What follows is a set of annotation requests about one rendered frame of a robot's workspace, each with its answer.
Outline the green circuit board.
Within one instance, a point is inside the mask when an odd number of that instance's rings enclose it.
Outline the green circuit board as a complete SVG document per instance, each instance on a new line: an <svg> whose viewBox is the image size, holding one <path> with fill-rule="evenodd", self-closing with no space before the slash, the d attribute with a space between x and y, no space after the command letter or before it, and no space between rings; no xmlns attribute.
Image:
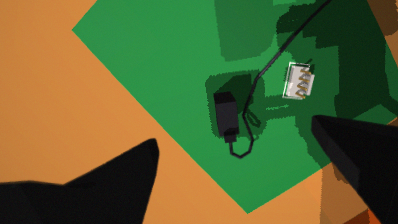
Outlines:
<svg viewBox="0 0 398 224"><path fill-rule="evenodd" d="M237 101L233 153L254 78L327 0L97 0L72 31L149 115L247 214L332 161L312 116L387 125L398 68L367 0L332 0L257 79L254 142L230 155L214 93Z"/></svg>

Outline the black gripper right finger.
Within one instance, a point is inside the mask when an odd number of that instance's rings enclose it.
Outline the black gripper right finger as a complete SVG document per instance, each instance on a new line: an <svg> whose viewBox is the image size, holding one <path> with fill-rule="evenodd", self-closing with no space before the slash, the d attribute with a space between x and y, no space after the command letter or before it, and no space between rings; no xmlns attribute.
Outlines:
<svg viewBox="0 0 398 224"><path fill-rule="evenodd" d="M312 116L311 133L381 224L398 224L398 126Z"/></svg>

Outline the black fan cable with plug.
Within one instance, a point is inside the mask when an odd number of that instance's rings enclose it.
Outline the black fan cable with plug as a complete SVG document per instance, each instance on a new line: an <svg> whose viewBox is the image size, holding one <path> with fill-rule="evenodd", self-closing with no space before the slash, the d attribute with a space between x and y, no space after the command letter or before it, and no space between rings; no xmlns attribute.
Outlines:
<svg viewBox="0 0 398 224"><path fill-rule="evenodd" d="M237 101L234 98L234 96L232 95L232 93L229 92L222 92L222 93L214 93L214 102L215 102L215 110L216 110L216 120L217 120L217 126L218 126L218 131L219 131L219 136L224 136L224 140L225 143L229 143L229 147L230 147L230 155L234 156L234 157L238 157L238 158L242 158L245 155L249 154L252 150L252 146L253 146L253 136L251 134L251 129L250 126L248 124L248 121L245 117L246 115L246 111L249 105L249 102L252 98L252 93L254 91L257 79L260 78L268 69L269 66L276 60L278 59L278 57L280 56L280 54L284 51L284 49L289 46L289 44L291 43L291 41L299 34L299 32L301 31L301 29L303 29L307 23L309 23L313 17L316 16L316 14L318 12L321 11L321 9L325 8L325 6L327 4L329 4L329 2L331 2L332 0L327 0L326 2L323 3L322 6L320 6L301 26L300 28L294 33L294 35L292 35L290 37L290 39L287 41L286 44L284 44L284 46L279 50L278 54L273 57L271 59L271 61L268 63L268 65L264 68L264 70L257 76L254 78L252 87L251 87L251 92L250 95L247 99L247 102L245 104L245 108L242 114L243 120L246 124L246 127L248 129L249 135L250 135L250 145L249 145L249 149L246 153L242 154L241 156L233 153L233 143L232 142L237 142L237 138L236 135L240 134L239 133L239 122L238 122L238 110L237 110Z"/></svg>

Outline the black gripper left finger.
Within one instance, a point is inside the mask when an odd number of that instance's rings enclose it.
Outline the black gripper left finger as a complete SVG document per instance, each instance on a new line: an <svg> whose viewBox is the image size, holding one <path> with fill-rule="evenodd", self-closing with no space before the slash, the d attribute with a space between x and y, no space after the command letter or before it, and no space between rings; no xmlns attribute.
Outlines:
<svg viewBox="0 0 398 224"><path fill-rule="evenodd" d="M0 224L143 224L158 158L151 138L63 185L0 182Z"/></svg>

